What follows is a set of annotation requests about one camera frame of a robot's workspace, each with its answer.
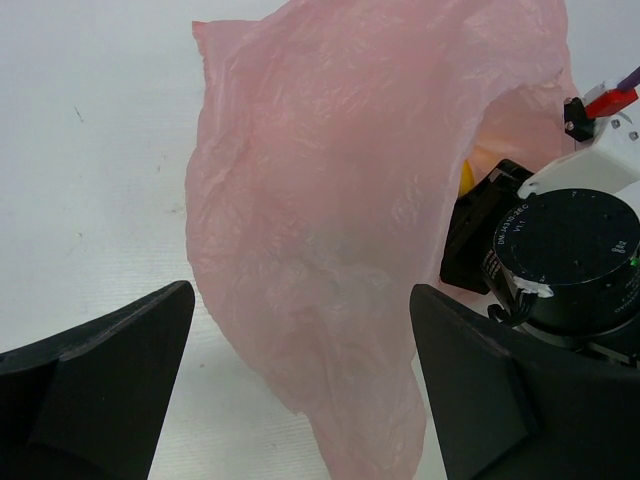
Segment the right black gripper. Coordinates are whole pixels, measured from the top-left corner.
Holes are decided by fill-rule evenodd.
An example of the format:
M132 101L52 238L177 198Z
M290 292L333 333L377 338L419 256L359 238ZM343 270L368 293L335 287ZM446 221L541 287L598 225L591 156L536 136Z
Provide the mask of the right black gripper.
M443 283L491 294L493 321L611 364L639 365L639 185L518 196L502 160L456 200Z

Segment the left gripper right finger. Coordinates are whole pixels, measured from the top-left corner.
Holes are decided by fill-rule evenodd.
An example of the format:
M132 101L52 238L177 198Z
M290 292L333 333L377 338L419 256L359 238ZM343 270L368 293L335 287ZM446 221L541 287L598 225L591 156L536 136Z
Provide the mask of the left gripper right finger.
M635 479L639 374L495 323L428 285L410 296L451 479Z

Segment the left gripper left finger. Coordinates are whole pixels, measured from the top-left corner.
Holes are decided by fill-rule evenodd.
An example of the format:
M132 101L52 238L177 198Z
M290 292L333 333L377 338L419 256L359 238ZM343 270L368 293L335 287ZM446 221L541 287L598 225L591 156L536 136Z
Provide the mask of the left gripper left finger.
M177 281L2 353L2 478L147 478L194 307Z

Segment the orange fake peach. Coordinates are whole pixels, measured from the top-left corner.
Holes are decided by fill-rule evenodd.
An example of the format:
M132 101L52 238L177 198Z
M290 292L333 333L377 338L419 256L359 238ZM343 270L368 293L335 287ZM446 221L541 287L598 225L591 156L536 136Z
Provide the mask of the orange fake peach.
M473 169L468 160L465 160L460 172L460 181L458 187L457 198L460 199L468 194L475 186Z

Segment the pink plastic bag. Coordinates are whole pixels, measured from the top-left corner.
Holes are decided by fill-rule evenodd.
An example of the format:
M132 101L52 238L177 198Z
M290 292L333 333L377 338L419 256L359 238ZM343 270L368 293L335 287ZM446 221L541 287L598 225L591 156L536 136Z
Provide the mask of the pink plastic bag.
M187 256L332 478L415 476L411 290L438 281L463 164L561 153L567 29L561 1L290 1L194 24Z

